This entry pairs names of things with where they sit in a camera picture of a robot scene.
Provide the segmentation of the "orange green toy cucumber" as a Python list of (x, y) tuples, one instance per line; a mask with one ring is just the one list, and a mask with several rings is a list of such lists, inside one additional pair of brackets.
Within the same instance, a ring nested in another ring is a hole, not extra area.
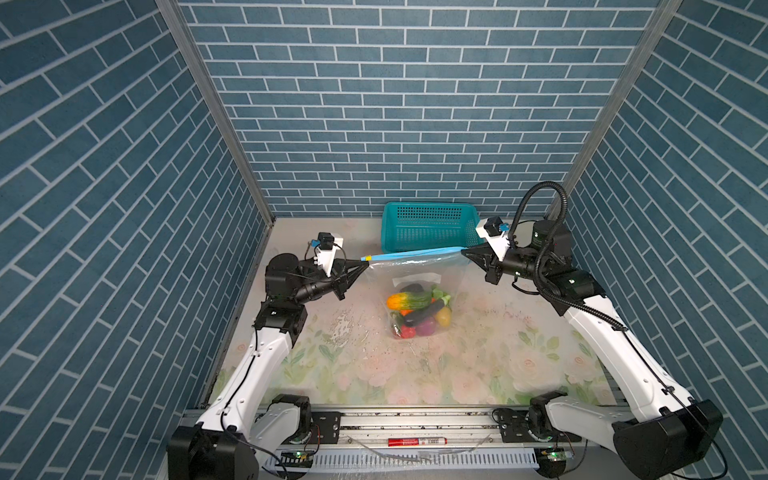
[(419, 310), (429, 306), (432, 303), (432, 293), (423, 292), (400, 292), (389, 296), (386, 300), (386, 306), (390, 310)]

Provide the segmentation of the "yellow toy potato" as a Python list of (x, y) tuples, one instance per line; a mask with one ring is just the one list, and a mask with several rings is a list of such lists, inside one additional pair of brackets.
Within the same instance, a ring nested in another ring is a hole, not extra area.
[(435, 314), (435, 320), (442, 328), (448, 328), (452, 323), (452, 310), (449, 307), (443, 307)]

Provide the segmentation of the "clear zip top bag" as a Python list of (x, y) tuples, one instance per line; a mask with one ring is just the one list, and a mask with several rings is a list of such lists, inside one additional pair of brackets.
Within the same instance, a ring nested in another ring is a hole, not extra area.
[(460, 287), (469, 261), (461, 254), (460, 247), (443, 247), (367, 256), (369, 268), (364, 280), (370, 292), (370, 299), (377, 306), (376, 312), (387, 322), (388, 329), (398, 340), (427, 338), (416, 336), (402, 339), (397, 328), (405, 326), (403, 317), (411, 310), (390, 310), (386, 306), (389, 296), (400, 292), (431, 292), (432, 302), (443, 299), (452, 310), (452, 323), (448, 328), (438, 327), (432, 335), (446, 332), (452, 327)]

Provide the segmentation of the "teal plastic basket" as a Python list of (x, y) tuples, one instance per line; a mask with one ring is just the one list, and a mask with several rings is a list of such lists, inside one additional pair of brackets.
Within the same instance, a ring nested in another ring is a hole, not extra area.
[(483, 242), (479, 222), (476, 209), (465, 203), (390, 202), (382, 215), (381, 247), (384, 253), (472, 247)]

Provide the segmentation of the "black toy eggplant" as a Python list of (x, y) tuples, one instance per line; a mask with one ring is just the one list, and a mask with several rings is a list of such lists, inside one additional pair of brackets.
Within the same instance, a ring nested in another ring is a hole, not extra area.
[(415, 328), (422, 323), (428, 317), (434, 317), (440, 310), (446, 306), (443, 299), (434, 300), (426, 307), (413, 310), (403, 317), (404, 325), (407, 327)]

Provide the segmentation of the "red toy pepper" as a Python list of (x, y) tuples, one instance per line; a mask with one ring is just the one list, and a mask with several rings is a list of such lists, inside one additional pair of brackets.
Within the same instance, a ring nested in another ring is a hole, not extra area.
[(398, 336), (402, 339), (412, 339), (417, 336), (416, 329), (414, 327), (400, 326), (397, 328)]

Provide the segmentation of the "purple toy onion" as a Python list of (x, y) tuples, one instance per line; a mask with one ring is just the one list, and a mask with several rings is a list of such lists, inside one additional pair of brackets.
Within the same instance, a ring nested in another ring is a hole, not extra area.
[(434, 317), (427, 317), (414, 326), (414, 330), (419, 337), (428, 337), (434, 335), (439, 327), (439, 323)]

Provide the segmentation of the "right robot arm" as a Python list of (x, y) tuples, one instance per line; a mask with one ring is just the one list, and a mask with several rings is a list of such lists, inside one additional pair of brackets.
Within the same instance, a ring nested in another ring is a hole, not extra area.
[(516, 245), (514, 227), (498, 217), (480, 221), (476, 232), (481, 244), (464, 249), (463, 256), (493, 285), (505, 275), (532, 281), (535, 294), (581, 335), (626, 400), (623, 407), (597, 406), (562, 391), (540, 394), (528, 410), (531, 436), (552, 441), (574, 434), (616, 453), (639, 479), (680, 478), (681, 469), (719, 448), (720, 410), (675, 381), (619, 318), (595, 278), (571, 266), (565, 226), (535, 222), (525, 247)]

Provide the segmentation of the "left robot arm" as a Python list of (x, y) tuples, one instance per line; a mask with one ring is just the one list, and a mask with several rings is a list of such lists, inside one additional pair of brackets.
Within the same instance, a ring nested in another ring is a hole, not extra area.
[(306, 396), (282, 394), (257, 413), (272, 377), (297, 343), (306, 305), (328, 293), (344, 299), (368, 268), (333, 246), (312, 259), (283, 253), (265, 269), (266, 298), (255, 317), (249, 346), (216, 400), (192, 426), (180, 426), (167, 446), (171, 479), (287, 479), (277, 449), (312, 431)]

